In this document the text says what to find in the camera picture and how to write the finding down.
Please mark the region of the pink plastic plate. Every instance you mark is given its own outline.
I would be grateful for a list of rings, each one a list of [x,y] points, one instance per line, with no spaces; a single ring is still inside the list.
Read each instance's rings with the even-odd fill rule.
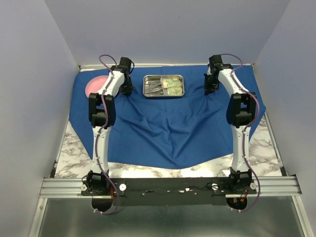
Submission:
[[[115,77],[110,83],[110,79],[108,76],[98,76],[93,78],[85,87],[85,94],[87,98],[91,93],[101,94],[103,89],[106,89],[105,95],[116,96],[119,87],[123,82],[122,78]]]

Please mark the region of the blue surgical drape cloth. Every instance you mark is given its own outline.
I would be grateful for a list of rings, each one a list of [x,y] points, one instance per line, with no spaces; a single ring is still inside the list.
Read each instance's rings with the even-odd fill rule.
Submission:
[[[226,120],[230,96],[223,86],[205,95],[206,71],[206,66],[136,68],[132,94],[115,98],[108,160],[182,169],[231,154],[233,135]],[[147,75],[181,75],[184,95],[147,99],[142,92]]]

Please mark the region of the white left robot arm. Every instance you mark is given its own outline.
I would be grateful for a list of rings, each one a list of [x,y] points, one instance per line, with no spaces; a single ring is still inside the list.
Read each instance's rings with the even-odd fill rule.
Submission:
[[[134,63],[128,57],[121,57],[119,63],[109,67],[103,64],[109,75],[103,85],[88,97],[88,115],[93,131],[92,165],[87,174],[87,189],[99,195],[106,194],[113,187],[108,175],[108,146],[112,126],[116,121],[115,96],[121,93],[130,96],[134,87],[130,74]]]

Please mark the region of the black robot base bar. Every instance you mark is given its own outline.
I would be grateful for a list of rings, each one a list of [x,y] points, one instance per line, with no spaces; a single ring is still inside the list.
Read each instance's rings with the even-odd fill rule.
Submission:
[[[250,178],[114,178],[101,174],[83,180],[81,195],[92,197],[92,207],[107,212],[111,206],[228,205],[245,209],[247,197],[257,194]]]

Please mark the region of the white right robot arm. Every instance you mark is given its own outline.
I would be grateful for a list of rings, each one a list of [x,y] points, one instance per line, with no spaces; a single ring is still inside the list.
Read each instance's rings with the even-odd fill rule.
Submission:
[[[227,123],[233,135],[233,161],[230,168],[228,190],[237,194],[252,183],[252,168],[248,162],[249,135],[260,110],[256,94],[249,92],[240,82],[231,64],[225,64],[222,55],[208,59],[208,71],[204,74],[204,94],[217,91],[223,85],[230,100],[226,111]]]

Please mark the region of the steel surgical instruments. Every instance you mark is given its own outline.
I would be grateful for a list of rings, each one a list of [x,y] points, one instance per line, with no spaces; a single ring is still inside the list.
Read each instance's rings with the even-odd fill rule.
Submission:
[[[144,83],[145,96],[163,96],[164,90],[161,86],[160,80],[148,80]]]

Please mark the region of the steel instrument tray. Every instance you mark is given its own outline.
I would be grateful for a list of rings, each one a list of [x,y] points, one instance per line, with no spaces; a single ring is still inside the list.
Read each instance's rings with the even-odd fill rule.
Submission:
[[[181,75],[147,75],[143,79],[143,94],[150,99],[181,98],[185,94]]]

